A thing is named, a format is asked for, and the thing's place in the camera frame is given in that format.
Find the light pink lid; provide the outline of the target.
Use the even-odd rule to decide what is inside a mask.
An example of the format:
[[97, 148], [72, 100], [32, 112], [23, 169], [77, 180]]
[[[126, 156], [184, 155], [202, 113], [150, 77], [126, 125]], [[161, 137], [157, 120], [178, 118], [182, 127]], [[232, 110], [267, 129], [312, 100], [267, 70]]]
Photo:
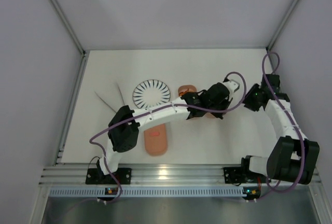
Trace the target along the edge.
[[218, 118], [218, 119], [223, 119], [225, 113], [206, 113], [205, 116], [207, 118]]

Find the pink divided lunch box tray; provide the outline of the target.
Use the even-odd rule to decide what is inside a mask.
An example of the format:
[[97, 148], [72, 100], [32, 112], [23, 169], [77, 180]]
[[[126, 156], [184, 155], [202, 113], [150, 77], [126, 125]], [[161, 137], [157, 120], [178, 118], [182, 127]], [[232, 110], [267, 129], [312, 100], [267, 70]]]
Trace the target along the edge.
[[194, 85], [183, 85], [178, 88], [178, 95], [181, 92], [197, 92], [197, 88]]

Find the pink lunch box lid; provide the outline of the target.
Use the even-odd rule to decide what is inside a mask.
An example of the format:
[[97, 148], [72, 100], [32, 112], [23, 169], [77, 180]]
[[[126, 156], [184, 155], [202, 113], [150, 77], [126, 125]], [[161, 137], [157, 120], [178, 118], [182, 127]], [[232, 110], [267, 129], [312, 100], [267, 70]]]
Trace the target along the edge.
[[150, 156], [161, 156], [168, 149], [165, 124], [157, 125], [144, 131], [145, 150]]

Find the metal serving tongs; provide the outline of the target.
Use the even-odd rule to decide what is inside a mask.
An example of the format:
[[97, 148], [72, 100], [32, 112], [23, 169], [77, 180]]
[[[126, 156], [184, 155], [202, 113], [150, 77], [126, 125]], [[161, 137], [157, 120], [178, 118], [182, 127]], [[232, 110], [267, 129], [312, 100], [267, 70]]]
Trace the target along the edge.
[[110, 85], [105, 88], [95, 90], [94, 93], [96, 97], [114, 113], [126, 104], [117, 81], [111, 82]]

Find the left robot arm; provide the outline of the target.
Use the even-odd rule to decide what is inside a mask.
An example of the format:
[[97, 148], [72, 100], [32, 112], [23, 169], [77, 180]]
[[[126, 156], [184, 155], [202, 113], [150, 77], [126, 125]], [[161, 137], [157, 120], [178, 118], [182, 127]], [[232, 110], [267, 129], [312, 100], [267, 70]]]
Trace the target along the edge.
[[137, 145], [139, 133], [172, 121], [201, 118], [207, 113], [222, 119], [240, 84], [225, 79], [200, 92], [187, 92], [175, 100], [152, 107], [121, 107], [108, 124], [108, 143], [97, 162], [102, 175], [117, 171], [121, 154]]

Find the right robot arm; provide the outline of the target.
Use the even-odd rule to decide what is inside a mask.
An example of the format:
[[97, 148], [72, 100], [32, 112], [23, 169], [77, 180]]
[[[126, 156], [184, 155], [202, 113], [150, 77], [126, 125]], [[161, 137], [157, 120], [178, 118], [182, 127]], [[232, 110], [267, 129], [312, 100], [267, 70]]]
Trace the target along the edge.
[[309, 184], [320, 147], [317, 142], [308, 140], [295, 121], [288, 95], [280, 92], [279, 75], [264, 75], [261, 84], [254, 84], [249, 90], [243, 104], [251, 111], [264, 110], [277, 139], [269, 157], [246, 156], [242, 159], [248, 162], [248, 170], [291, 183], [301, 175], [298, 183]]

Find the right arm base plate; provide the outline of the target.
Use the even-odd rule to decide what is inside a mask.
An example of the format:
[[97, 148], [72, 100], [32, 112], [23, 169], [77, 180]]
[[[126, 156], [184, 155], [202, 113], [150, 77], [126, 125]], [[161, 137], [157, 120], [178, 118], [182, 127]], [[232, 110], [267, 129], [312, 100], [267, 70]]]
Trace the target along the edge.
[[265, 183], [266, 176], [245, 169], [244, 167], [224, 167], [224, 179], [226, 184], [249, 184], [249, 183]]

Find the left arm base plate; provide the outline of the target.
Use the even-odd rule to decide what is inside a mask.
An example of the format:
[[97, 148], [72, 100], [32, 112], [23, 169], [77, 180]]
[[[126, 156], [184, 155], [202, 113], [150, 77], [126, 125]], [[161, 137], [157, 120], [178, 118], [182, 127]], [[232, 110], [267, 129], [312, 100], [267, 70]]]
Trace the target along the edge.
[[[129, 185], [131, 183], [131, 168], [119, 168], [113, 173], [113, 176], [121, 185]], [[87, 170], [86, 185], [116, 185], [117, 183], [110, 175], [104, 175], [97, 168]]]

